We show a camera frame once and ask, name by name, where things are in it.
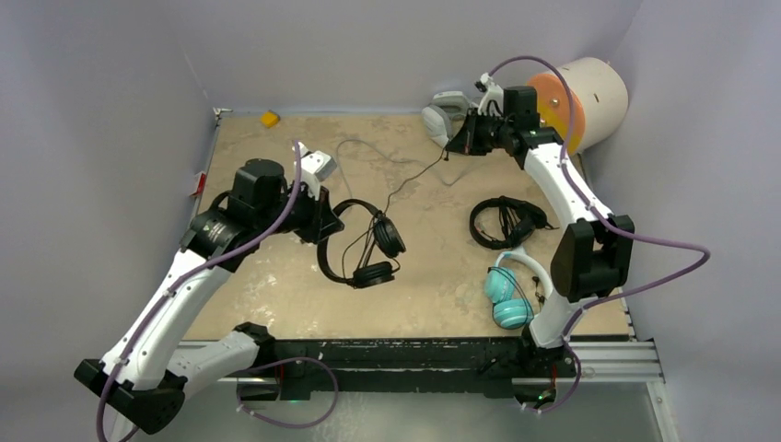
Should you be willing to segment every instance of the white wall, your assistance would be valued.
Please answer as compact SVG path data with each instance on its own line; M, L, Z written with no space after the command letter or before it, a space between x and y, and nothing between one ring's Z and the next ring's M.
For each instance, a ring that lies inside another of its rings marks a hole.
M638 231L714 252L629 300L656 339L684 441L781 433L779 21L774 0L645 0L612 58L629 112L587 151L600 197ZM695 258L636 246L627 286Z
M157 2L0 4L0 440L92 440L73 379L192 209L211 109Z
M615 51L641 0L166 0L215 106L419 111L502 60ZM519 64L500 80L541 69Z

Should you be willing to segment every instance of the beige tabletop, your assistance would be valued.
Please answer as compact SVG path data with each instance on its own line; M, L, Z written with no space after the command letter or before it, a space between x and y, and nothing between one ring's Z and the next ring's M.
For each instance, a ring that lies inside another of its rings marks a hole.
M286 117L266 128L257 117L223 120L214 158L208 171L205 204L230 188L236 169L250 158L262 157L285 167L293 178L292 139L311 150L334 154L345 138L361 138L393 158L415 158L430 163L441 148L425 134L417 115ZM370 148L347 144L340 162L355 198L382 208L388 193L419 172L416 164L394 164ZM301 244L294 234L274 235L247 258L239 270L206 304L186 339L219 339L244 321L267 325L277 338L402 338L445 336L504 336L519 334L498 328L491 303L483 295L487 267L497 251L477 245L468 231L469 213L487 198L506 195L539 205L558 227L553 209L531 178L503 152L487 157L452 155L433 167L444 180L470 172L446 187L429 170L407 183L391 200L388 216L399 229L407 252L398 260L396 280L354 290L327 280L317 266L315 247ZM348 197L339 171L324 185L332 204ZM330 241L332 268L341 272L340 257L349 242L365 231L369 214L354 208L342 216L346 228ZM490 229L497 215L485 214ZM538 230L524 246L546 269L562 230ZM346 256L348 275L355 268L360 248ZM375 252L375 261L383 258ZM516 270L535 311L531 273L520 264L505 261ZM620 302L589 311L577 326L578 334L624 334L628 326Z

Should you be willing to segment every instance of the gray headphones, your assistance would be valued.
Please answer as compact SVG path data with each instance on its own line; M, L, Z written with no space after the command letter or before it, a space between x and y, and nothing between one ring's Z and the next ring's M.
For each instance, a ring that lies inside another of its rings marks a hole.
M454 135L453 122L463 120L471 106L472 102L459 90L436 94L420 112L428 136L445 147Z

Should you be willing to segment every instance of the gray cable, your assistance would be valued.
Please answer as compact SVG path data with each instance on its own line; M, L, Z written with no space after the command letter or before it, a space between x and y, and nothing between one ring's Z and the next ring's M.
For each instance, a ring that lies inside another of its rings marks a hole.
M344 139L341 142L339 142L338 145L336 145L335 157L336 157L336 166L339 168L339 173L342 174L342 180L344 181L344 187L347 188L347 192L350 195L349 196L350 198L353 198L353 189L350 187L350 183L347 181L347 175L344 173L344 169L342 169L342 160L339 159L339 149L342 148L342 146L345 143L358 143L360 145L365 145L367 147L370 147L372 150L377 152L381 157L385 158L386 160L390 161L391 163L396 163L396 164L410 164L410 163L413 163L413 164L418 164L418 165L420 165L420 166L422 166L424 168L430 166L429 163L425 163L425 162L423 162L423 161L421 161L419 159L410 159L410 158L396 159L396 158L391 158L387 154L382 152L381 150L377 149L377 147L375 145L371 144L368 141L364 141L364 140L362 140L360 138L347 138L347 139ZM455 180L450 181L450 182L445 181L445 179L442 178L442 175L440 175L439 172L437 172L434 169L429 170L429 172L431 174L433 174L435 177L437 177L437 180L439 180L439 182L441 182L443 186L451 187L453 184L459 182L460 179L462 179L463 177L468 175L473 170L479 168L480 166L481 166L481 164L479 162L477 162L477 161L472 162L469 166L467 166L466 168L464 168L464 170L461 171L461 173L455 178Z

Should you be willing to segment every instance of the yellow sponge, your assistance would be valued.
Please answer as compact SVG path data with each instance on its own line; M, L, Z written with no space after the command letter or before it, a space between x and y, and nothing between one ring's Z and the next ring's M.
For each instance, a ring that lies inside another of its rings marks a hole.
M279 115L270 110L261 116L261 122L266 127L271 127L279 122Z

